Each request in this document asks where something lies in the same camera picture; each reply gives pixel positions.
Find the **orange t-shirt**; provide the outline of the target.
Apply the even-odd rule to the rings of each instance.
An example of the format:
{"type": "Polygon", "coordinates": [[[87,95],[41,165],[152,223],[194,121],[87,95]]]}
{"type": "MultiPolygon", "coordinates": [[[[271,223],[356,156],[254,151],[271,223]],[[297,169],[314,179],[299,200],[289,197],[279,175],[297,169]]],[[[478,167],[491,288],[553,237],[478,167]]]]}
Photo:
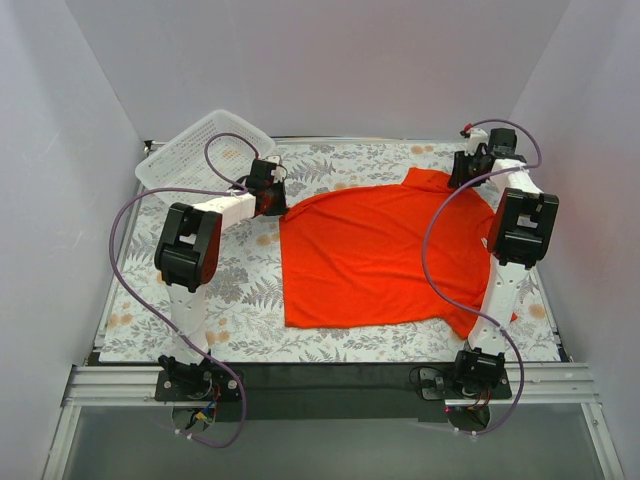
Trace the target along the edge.
{"type": "Polygon", "coordinates": [[[399,184],[308,198],[279,222],[284,321],[356,328],[440,318],[462,339],[487,288],[494,212],[448,176],[412,168],[399,184]]]}

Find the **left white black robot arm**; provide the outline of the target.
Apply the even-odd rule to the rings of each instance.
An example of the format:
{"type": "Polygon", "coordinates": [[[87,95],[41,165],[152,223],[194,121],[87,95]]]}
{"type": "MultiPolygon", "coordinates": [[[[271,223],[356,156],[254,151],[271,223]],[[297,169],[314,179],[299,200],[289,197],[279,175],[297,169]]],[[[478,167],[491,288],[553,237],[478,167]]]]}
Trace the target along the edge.
{"type": "Polygon", "coordinates": [[[171,385],[189,398],[205,398],[213,386],[211,362],[203,356],[208,351],[205,286],[218,266],[222,233],[256,216],[286,213],[286,176],[280,157],[257,159],[240,183],[244,193],[169,208],[154,264],[167,287],[177,333],[171,352],[159,363],[171,385]]]}

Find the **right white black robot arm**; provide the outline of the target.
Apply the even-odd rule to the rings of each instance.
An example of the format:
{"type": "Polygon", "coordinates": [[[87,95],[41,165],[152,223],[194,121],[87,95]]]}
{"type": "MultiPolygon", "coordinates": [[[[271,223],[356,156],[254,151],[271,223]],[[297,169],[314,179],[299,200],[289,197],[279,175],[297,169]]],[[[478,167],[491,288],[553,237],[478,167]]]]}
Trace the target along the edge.
{"type": "Polygon", "coordinates": [[[454,381],[463,394],[489,395],[508,383],[504,332],[529,271],[548,251],[559,199],[531,179],[516,152],[515,130],[468,125],[461,135],[467,144],[454,154],[449,186],[490,181],[501,194],[487,238],[490,271],[480,315],[454,362],[454,381]]]}

